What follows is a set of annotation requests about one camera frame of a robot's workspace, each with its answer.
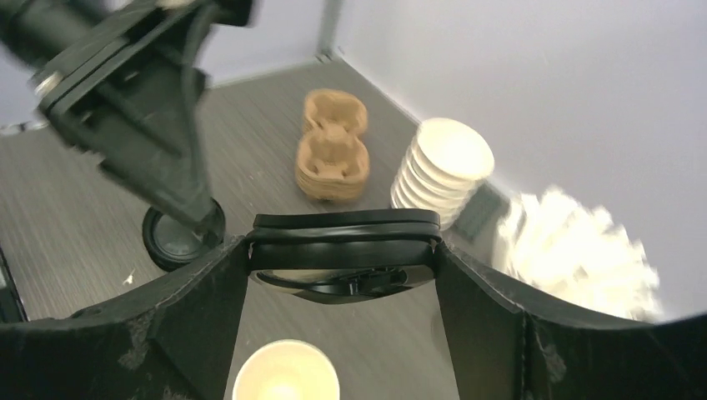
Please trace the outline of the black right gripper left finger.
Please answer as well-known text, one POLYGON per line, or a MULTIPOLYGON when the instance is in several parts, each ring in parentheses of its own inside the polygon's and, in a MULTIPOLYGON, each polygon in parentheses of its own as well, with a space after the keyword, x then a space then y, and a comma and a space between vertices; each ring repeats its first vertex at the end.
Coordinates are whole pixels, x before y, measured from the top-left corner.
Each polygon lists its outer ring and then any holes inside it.
POLYGON ((63 319, 1 326, 4 399, 221 399, 248 285, 230 237, 197 261, 63 319))

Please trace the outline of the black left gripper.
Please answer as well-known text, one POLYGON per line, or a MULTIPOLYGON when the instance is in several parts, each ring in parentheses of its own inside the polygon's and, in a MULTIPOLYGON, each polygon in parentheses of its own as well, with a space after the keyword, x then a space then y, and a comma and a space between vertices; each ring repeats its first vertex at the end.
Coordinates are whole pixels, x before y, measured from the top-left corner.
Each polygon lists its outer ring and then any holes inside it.
POLYGON ((196 108, 195 64, 214 24, 246 27, 251 1, 4 1, 1 42, 33 71, 39 112, 103 172, 197 232, 218 231, 196 108))

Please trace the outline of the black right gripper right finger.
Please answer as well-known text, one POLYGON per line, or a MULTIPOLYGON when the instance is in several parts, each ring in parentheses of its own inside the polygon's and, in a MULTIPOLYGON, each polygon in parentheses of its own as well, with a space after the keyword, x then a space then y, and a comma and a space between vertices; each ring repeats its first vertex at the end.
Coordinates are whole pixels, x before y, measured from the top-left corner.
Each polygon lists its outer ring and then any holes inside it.
POLYGON ((623 319, 465 263, 443 244, 435 258, 462 399, 705 398, 705 316, 623 319))

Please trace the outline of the white paper coffee cup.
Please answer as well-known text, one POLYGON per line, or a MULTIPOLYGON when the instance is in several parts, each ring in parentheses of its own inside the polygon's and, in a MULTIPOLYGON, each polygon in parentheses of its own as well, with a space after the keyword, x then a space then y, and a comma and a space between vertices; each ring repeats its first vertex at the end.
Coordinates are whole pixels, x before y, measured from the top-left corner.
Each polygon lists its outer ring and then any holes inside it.
POLYGON ((314 345, 284 339, 255 351, 238 371, 233 400, 339 400, 340 384, 328 356, 314 345))

